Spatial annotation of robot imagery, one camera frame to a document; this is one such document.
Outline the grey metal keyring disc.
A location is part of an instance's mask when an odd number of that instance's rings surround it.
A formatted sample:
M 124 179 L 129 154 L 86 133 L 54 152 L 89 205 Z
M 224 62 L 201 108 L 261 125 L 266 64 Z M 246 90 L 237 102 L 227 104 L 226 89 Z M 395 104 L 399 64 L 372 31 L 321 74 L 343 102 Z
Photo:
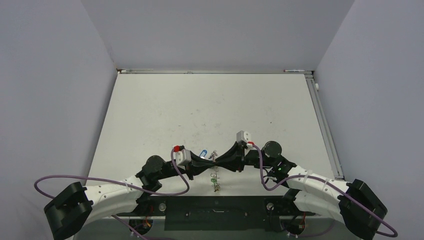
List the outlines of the grey metal keyring disc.
M 212 172 L 210 173 L 210 181 L 212 182 L 213 191 L 216 193 L 220 191 L 221 185 L 219 183 L 219 176 L 218 176 L 219 168 L 217 166 L 214 166 L 212 168 Z

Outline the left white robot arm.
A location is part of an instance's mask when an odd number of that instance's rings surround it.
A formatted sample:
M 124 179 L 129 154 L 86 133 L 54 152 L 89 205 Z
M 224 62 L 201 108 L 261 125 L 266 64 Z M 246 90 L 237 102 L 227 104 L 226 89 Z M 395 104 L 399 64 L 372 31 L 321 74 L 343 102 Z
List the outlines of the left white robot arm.
M 188 150 L 171 153 L 165 161 L 158 155 L 149 157 L 141 171 L 123 180 L 94 178 L 101 185 L 83 186 L 79 181 L 68 185 L 44 207 L 50 230 L 55 240 L 66 240 L 84 225 L 122 213 L 145 214 L 151 206 L 150 196 L 159 193 L 160 180 L 180 176 L 193 180 L 216 163 Z

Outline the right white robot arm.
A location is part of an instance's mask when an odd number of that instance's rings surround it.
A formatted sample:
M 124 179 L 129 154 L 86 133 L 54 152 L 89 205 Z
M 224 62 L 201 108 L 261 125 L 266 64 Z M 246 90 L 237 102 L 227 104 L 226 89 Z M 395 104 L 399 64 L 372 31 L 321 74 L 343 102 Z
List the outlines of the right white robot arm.
M 262 148 L 251 141 L 236 142 L 213 163 L 233 172 L 241 172 L 245 166 L 260 169 L 267 191 L 287 188 L 282 207 L 289 214 L 307 212 L 331 218 L 362 240 L 372 240 L 381 233 L 381 225 L 388 226 L 384 221 L 388 209 L 364 181 L 316 174 L 285 158 L 276 141 L 268 141 Z

